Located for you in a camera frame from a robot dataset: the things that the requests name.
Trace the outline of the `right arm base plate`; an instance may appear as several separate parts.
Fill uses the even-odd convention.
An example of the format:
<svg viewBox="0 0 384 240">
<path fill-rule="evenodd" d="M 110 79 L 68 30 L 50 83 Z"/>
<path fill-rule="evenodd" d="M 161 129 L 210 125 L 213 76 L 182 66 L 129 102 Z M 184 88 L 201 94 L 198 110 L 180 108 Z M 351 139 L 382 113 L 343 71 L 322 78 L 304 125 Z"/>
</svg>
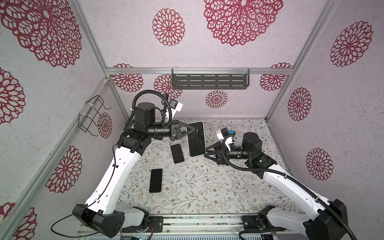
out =
<svg viewBox="0 0 384 240">
<path fill-rule="evenodd" d="M 264 215 L 244 215 L 242 221 L 245 231 L 266 231 L 272 226 Z"/>
</svg>

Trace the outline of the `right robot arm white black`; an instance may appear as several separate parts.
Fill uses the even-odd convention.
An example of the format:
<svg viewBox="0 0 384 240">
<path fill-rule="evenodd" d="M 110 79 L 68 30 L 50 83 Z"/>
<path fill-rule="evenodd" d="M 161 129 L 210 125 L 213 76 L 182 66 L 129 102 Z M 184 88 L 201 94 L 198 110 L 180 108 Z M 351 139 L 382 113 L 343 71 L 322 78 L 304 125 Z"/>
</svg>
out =
<svg viewBox="0 0 384 240">
<path fill-rule="evenodd" d="M 268 205 L 255 216 L 243 217 L 244 234 L 275 234 L 292 231 L 310 240 L 340 240 L 349 235 L 357 237 L 348 224 L 347 208 L 336 199 L 330 201 L 292 177 L 273 158 L 262 151 L 263 142 L 256 133 L 245 133 L 242 144 L 235 146 L 234 131 L 226 128 L 217 133 L 218 142 L 206 148 L 205 158 L 219 165 L 251 172 L 294 201 L 303 213 L 292 213 Z"/>
</svg>

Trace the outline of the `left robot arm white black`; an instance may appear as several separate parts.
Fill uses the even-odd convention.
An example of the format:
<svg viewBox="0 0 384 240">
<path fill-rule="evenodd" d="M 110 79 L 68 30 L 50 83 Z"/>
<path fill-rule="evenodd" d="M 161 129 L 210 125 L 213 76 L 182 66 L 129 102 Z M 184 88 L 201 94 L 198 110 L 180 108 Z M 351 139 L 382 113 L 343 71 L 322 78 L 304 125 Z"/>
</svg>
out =
<svg viewBox="0 0 384 240">
<path fill-rule="evenodd" d="M 147 228 L 147 211 L 132 208 L 121 212 L 116 210 L 116 204 L 131 170 L 153 139 L 179 140 L 195 130 L 186 123 L 172 119 L 176 112 L 181 111 L 183 104 L 176 100 L 171 100 L 169 104 L 164 115 L 170 126 L 165 127 L 156 122 L 154 104 L 139 103 L 133 107 L 131 127 L 123 131 L 117 146 L 113 148 L 113 160 L 102 180 L 86 202 L 75 205 L 73 209 L 73 216 L 83 225 L 109 238 L 115 237 L 122 228 Z"/>
</svg>

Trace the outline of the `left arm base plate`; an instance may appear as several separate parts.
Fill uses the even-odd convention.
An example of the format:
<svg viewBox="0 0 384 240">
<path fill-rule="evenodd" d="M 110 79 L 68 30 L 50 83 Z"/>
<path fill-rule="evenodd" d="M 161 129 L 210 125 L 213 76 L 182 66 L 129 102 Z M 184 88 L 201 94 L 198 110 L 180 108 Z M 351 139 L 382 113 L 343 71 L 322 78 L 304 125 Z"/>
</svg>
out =
<svg viewBox="0 0 384 240">
<path fill-rule="evenodd" d="M 148 225 L 144 227 L 127 227 L 122 229 L 122 233 L 161 233 L 164 226 L 163 216 L 149 216 Z"/>
</svg>

